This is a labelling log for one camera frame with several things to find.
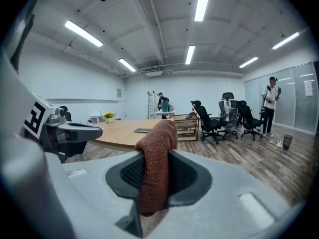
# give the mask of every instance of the potted plant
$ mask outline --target potted plant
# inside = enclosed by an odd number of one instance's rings
[[[113,112],[107,112],[103,115],[102,119],[105,120],[105,123],[111,123],[114,121],[115,115]]]

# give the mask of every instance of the white wall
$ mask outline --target white wall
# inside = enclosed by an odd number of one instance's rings
[[[257,62],[243,69],[243,72],[247,73],[247,75],[243,77],[243,81],[317,60],[319,60],[318,46],[308,30],[308,32],[303,33],[300,37],[277,50],[271,50]]]
[[[57,106],[68,107],[72,121],[112,111],[125,113],[125,83],[104,69],[68,53],[27,39],[20,57],[19,76],[28,89]],[[117,88],[122,98],[117,98]]]
[[[225,92],[232,92],[237,100],[245,99],[242,79],[209,75],[137,76],[127,80],[127,119],[141,120],[148,115],[148,91],[162,92],[174,106],[176,114],[191,112],[191,100],[200,100],[208,113],[217,116],[218,102]]]

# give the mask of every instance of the flower vase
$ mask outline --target flower vase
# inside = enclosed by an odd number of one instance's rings
[[[105,118],[105,123],[112,123],[114,121],[114,117],[112,118]]]

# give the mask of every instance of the glass wall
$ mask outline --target glass wall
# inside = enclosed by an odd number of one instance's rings
[[[292,67],[245,82],[246,102],[254,118],[262,105],[261,93],[269,78],[278,79],[282,93],[276,102],[274,122],[315,133],[318,119],[318,84],[312,63]]]
[[[276,102],[275,123],[294,126],[295,119],[295,86],[290,69],[274,73],[278,79],[277,88],[280,87],[282,93]]]
[[[314,132],[318,118],[318,87],[312,64],[291,68],[296,90],[294,127]]]
[[[259,101],[257,90],[256,80],[251,80],[245,82],[245,93],[246,93],[246,102],[247,105],[252,109],[251,114],[254,118],[259,117]]]

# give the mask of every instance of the brown towel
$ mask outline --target brown towel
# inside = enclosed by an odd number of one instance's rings
[[[150,216],[166,209],[168,199],[168,155],[170,149],[177,149],[177,129],[171,120],[159,122],[136,145],[143,150],[145,172],[140,190],[140,214]]]

